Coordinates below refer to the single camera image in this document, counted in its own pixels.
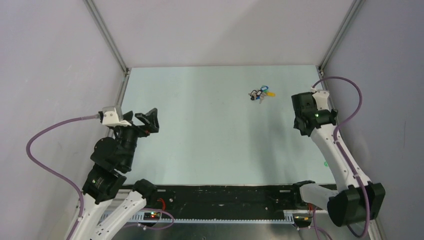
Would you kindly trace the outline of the bunch of coloured keys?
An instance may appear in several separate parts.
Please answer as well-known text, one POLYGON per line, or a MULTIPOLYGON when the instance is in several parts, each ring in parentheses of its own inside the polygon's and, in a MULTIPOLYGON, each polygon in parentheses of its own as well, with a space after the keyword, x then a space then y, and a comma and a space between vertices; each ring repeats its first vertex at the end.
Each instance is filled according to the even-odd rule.
POLYGON ((261 104, 266 97, 276 96, 274 92, 269 91, 267 85, 262 85, 260 88, 252 90, 248 95, 251 101, 258 101, 259 104, 261 104))

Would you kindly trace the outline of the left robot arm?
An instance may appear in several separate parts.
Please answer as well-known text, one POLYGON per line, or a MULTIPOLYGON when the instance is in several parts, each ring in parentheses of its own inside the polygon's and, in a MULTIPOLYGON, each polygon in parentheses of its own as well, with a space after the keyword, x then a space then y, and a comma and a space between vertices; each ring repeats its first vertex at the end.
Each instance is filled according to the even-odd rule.
POLYGON ((121 204, 101 220, 124 185, 125 174, 132 170, 138 140, 158 133, 160 125, 157 108, 147 113, 122 113, 120 106, 108 106, 96 117, 113 136, 101 138, 93 148, 90 159, 94 165, 82 187, 76 225, 69 228, 68 240, 111 240, 134 214, 158 202, 157 187, 140 179, 121 204))

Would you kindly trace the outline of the aluminium frame post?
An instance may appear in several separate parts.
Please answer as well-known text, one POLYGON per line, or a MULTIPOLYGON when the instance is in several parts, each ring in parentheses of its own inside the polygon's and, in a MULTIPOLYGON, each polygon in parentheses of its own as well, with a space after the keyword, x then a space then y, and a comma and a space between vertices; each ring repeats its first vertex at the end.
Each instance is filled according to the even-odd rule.
POLYGON ((124 76, 128 75, 129 68, 124 61, 122 54, 120 53, 116 42, 112 34, 110 33, 108 26, 106 25, 102 14, 100 13, 96 3, 94 0, 83 0, 89 14, 91 15, 94 23, 96 24, 100 34, 102 35, 106 45, 108 46, 112 56, 117 62, 120 70, 122 71, 124 76))
POLYGON ((344 36, 348 32, 349 28, 353 24, 355 18, 357 17, 358 13, 360 12, 362 6, 364 5, 366 1, 365 0, 354 0, 345 17, 343 18, 334 38, 332 39, 328 49, 326 50, 324 57, 322 58, 320 64, 317 66, 318 74, 320 77, 324 76, 325 69, 330 62, 332 56, 336 52, 337 48, 341 44, 344 36))

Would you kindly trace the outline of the left aluminium frame post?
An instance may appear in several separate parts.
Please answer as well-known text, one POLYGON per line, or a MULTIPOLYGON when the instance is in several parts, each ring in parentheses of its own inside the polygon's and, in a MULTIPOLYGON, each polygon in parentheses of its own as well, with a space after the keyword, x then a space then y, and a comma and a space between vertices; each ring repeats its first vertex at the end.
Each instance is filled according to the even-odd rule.
POLYGON ((110 33, 108 26, 106 25, 102 14, 100 13, 96 3, 94 0, 83 0, 89 14, 91 15, 94 23, 96 24, 100 34, 102 35, 106 45, 108 46, 112 56, 117 62, 120 70, 122 71, 124 76, 128 75, 129 68, 124 61, 122 54, 120 53, 116 42, 112 34, 110 33))

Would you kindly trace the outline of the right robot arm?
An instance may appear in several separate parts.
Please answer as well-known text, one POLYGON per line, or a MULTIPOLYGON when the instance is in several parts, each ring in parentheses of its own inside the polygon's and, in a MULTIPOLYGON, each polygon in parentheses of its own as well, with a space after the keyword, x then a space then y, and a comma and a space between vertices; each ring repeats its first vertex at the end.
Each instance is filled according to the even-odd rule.
POLYGON ((336 189, 330 190, 311 180, 297 182, 290 202, 297 209, 312 204, 327 211, 337 227, 375 220, 386 195, 385 188, 381 183, 372 183, 335 132, 338 111, 329 107, 328 98, 329 92, 325 90, 291 96, 294 128, 319 148, 336 189))

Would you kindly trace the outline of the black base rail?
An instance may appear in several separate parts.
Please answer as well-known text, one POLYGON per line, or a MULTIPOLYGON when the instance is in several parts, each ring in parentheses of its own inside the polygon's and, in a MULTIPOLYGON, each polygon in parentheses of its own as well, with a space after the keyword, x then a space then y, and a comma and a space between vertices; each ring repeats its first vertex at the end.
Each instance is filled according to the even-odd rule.
POLYGON ((179 221, 277 221, 285 213, 312 212, 293 184, 158 185, 147 208, 165 210, 179 221))

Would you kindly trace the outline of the right aluminium frame post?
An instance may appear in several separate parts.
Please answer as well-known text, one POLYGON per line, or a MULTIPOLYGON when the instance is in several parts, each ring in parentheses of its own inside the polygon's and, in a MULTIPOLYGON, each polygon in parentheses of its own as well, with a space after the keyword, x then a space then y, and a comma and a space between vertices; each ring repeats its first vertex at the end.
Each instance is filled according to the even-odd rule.
POLYGON ((345 17, 343 18, 334 38, 332 39, 328 49, 326 50, 324 57, 322 58, 320 64, 317 66, 318 74, 320 77, 324 76, 325 69, 330 62, 332 56, 336 52, 337 48, 341 44, 344 36, 348 32, 349 28, 353 24, 355 18, 357 17, 358 13, 360 12, 362 6, 364 5, 366 1, 365 0, 354 0, 345 17))

